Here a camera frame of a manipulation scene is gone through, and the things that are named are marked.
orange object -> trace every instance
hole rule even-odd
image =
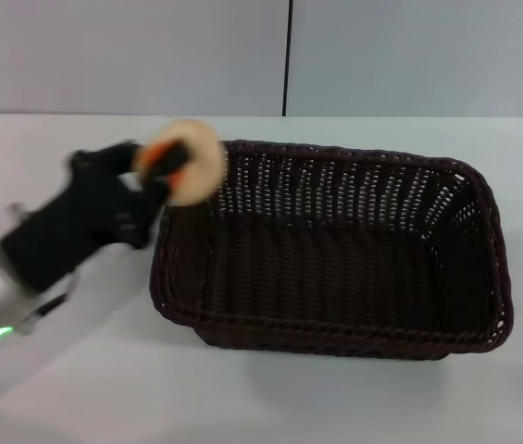
[[[218,189],[226,170],[224,146],[205,122],[185,119],[171,123],[135,156],[133,169],[143,179],[177,142],[185,145],[190,160],[167,176],[171,188],[169,200],[173,205],[198,204]]]
[[[141,165],[143,169],[147,170],[153,164],[158,162],[158,160],[160,160],[162,156],[165,155],[165,152],[167,152],[168,149],[171,146],[173,146],[176,142],[177,141],[153,143],[152,145],[148,146],[145,150],[141,150],[138,153],[135,162]],[[167,182],[170,184],[170,188],[175,188],[179,184],[183,176],[184,175],[182,174],[181,170],[169,174],[167,176]]]

dark brown basket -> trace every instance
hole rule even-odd
[[[452,160],[227,142],[219,193],[164,214],[156,309],[208,344],[402,359],[488,352],[513,325],[500,215]]]

gray wall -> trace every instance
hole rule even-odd
[[[523,116],[523,0],[294,0],[288,114]]]
[[[285,0],[0,0],[0,112],[276,116]]]

white table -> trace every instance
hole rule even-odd
[[[62,160],[162,117],[0,116],[5,205],[64,183]],[[152,252],[113,247],[73,300],[27,338],[0,343],[0,443],[523,443],[523,119],[210,118],[225,138],[453,156],[492,185],[503,216],[516,326],[499,350],[402,363],[208,348],[164,320],[147,290]]]

woven basket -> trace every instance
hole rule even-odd
[[[451,159],[237,141],[218,194],[163,215],[156,309],[208,344],[441,359],[513,325],[500,215]]]

